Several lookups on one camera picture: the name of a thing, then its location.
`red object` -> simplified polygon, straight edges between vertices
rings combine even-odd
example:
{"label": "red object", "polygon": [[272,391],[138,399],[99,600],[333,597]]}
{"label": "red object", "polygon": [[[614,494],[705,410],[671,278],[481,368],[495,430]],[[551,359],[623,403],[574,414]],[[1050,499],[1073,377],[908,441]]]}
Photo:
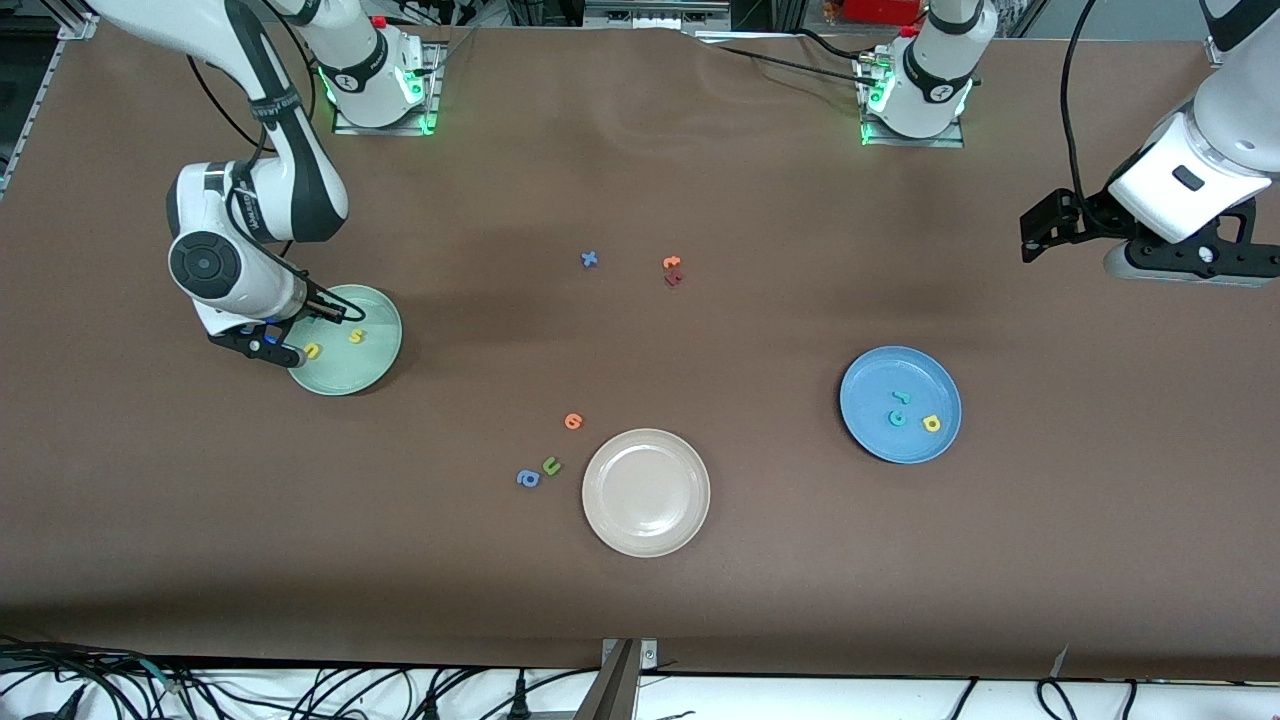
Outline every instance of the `red object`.
{"label": "red object", "polygon": [[909,26],[920,17],[920,0],[845,0],[845,19],[883,26]]}

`white floor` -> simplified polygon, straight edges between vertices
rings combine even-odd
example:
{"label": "white floor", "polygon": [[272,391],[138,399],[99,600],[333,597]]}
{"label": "white floor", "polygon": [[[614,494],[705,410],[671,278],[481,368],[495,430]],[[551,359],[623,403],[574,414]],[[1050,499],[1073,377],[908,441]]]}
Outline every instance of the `white floor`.
{"label": "white floor", "polygon": [[[334,711],[351,694],[387,670],[367,673],[329,698],[319,712]],[[534,670],[532,682],[556,674]],[[369,720],[401,720],[410,703],[416,703],[430,682],[431,670],[413,670],[408,682],[393,679],[379,685],[352,707]],[[315,680],[312,670],[201,671],[206,680],[224,684],[233,692],[293,706]],[[0,676],[0,688],[20,675]],[[471,678],[448,693],[439,705],[442,720],[479,720],[497,703],[511,697],[515,670],[490,670]],[[566,678],[530,693],[529,706],[539,710],[573,710],[586,694],[594,674]],[[52,712],[78,687],[78,682],[58,683],[41,675],[0,697],[0,720],[22,720],[37,712]],[[858,720],[946,720],[950,717],[965,680],[883,680],[883,679],[778,679],[778,678],[641,678],[637,720],[660,720],[694,711],[691,720],[759,719],[858,719]],[[1064,682],[1079,720],[1117,720],[1128,687],[1123,683]],[[146,705],[129,693],[142,712]],[[1048,692],[1050,706],[1068,715]],[[221,702],[232,720],[285,720],[288,712]],[[164,717],[188,717],[172,694],[161,703]],[[197,705],[201,719],[216,720],[212,710]],[[1225,684],[1149,683],[1138,688],[1132,720],[1276,720],[1280,716],[1280,688]],[[77,720],[115,720],[106,694],[86,691]],[[506,719],[506,710],[495,715]],[[979,682],[961,720],[1048,720],[1036,700],[1036,683]]]}

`black strap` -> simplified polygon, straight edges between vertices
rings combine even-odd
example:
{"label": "black strap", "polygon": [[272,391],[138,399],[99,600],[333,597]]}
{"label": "black strap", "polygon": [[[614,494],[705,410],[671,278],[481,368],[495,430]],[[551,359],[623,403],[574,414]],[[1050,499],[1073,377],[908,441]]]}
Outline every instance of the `black strap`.
{"label": "black strap", "polygon": [[902,69],[906,70],[906,77],[911,79],[911,83],[924,94],[924,101],[932,105],[941,105],[955,97],[956,92],[964,90],[965,83],[973,77],[973,70],[955,79],[942,79],[929,73],[915,60],[915,41],[911,41],[906,46],[906,51],[902,53]]}
{"label": "black strap", "polygon": [[1276,10],[1280,10],[1280,0],[1240,0],[1225,15],[1215,18],[1204,5],[1204,0],[1201,0],[1204,24],[1213,36],[1213,45],[1222,53],[1244,42],[1244,38],[1262,27]]}
{"label": "black strap", "polygon": [[978,0],[978,6],[973,12],[973,17],[963,23],[948,23],[942,18],[933,14],[933,5],[929,5],[929,24],[941,29],[947,35],[964,35],[978,26],[978,20],[982,18],[982,9],[987,4],[987,0]]}
{"label": "black strap", "polygon": [[361,92],[365,90],[365,83],[387,64],[387,36],[380,32],[375,32],[374,35],[378,37],[378,45],[374,47],[374,51],[355,65],[335,68],[320,63],[320,69],[329,78],[329,82],[337,85],[344,92]]}
{"label": "black strap", "polygon": [[302,97],[298,95],[298,88],[292,85],[284,90],[283,95],[248,101],[250,114],[260,123],[279,122],[282,115],[292,115],[293,109],[301,106]]}
{"label": "black strap", "polygon": [[302,8],[298,8],[297,13],[284,15],[284,19],[288,20],[291,26],[307,26],[311,24],[311,20],[316,19],[316,13],[319,12],[320,0],[305,0],[302,3]]}

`blue plate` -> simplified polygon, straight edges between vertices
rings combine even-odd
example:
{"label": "blue plate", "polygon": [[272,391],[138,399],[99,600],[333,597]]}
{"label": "blue plate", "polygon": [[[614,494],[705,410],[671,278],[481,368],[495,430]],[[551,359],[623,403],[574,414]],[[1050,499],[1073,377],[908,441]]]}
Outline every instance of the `blue plate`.
{"label": "blue plate", "polygon": [[[925,462],[951,447],[960,432],[960,391],[942,365],[919,350],[877,347],[845,373],[840,414],[872,455],[890,462]],[[932,415],[941,428],[931,433],[924,421]]]}

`mounting plate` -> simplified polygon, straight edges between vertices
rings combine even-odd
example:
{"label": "mounting plate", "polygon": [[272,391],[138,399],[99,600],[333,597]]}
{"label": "mounting plate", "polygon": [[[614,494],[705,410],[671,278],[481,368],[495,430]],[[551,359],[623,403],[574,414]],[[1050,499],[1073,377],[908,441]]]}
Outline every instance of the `mounting plate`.
{"label": "mounting plate", "polygon": [[435,135],[435,120],[440,113],[440,92],[444,90],[444,61],[448,58],[448,42],[422,41],[421,68],[428,70],[420,78],[422,83],[422,102],[411,109],[399,120],[380,128],[366,128],[348,120],[342,111],[334,106],[333,133],[334,135],[376,135],[393,137],[420,137]]}
{"label": "mounting plate", "polygon": [[895,145],[900,147],[964,147],[960,118],[933,137],[906,137],[890,129],[884,120],[870,111],[872,95],[883,92],[892,76],[893,56],[888,45],[878,45],[870,53],[851,61],[855,77],[872,78],[879,85],[858,85],[858,114],[861,119],[863,145]]}

